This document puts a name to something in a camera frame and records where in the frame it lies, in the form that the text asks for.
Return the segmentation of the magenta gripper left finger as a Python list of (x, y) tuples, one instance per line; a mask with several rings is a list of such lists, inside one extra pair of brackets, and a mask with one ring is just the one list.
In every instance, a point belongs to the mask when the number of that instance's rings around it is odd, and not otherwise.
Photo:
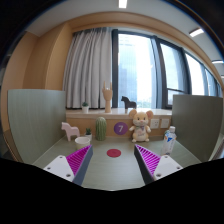
[(92, 156), (93, 147), (88, 145), (69, 156), (59, 155), (44, 170), (81, 186)]

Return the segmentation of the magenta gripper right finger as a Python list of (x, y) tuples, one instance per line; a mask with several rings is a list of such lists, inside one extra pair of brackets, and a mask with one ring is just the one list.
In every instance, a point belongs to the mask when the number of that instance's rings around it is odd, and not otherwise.
[(170, 156), (159, 156), (140, 145), (134, 146), (134, 155), (145, 184), (160, 180), (182, 169), (182, 166)]

